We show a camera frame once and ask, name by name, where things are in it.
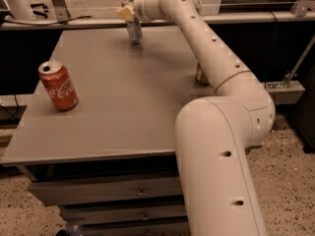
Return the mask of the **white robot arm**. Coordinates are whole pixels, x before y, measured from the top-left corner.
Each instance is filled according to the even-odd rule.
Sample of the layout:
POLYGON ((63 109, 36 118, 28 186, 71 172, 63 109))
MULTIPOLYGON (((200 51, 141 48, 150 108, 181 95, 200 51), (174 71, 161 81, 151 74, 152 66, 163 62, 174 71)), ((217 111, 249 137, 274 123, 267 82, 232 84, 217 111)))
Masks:
POLYGON ((268 236, 246 151, 272 129, 275 105, 200 10, 201 0, 128 0, 117 15, 126 23, 175 23, 215 91, 186 104, 175 122, 191 236, 268 236))

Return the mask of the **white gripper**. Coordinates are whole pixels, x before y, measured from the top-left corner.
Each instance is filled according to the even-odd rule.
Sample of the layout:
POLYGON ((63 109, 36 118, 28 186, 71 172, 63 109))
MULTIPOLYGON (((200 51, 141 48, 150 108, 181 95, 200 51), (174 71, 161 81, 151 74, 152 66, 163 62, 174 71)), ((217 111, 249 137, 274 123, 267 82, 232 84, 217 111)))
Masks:
POLYGON ((152 22, 164 18, 164 13, 159 6, 159 0, 134 0, 133 4, 124 4, 116 11, 120 20, 133 22, 137 17, 141 22, 152 22))

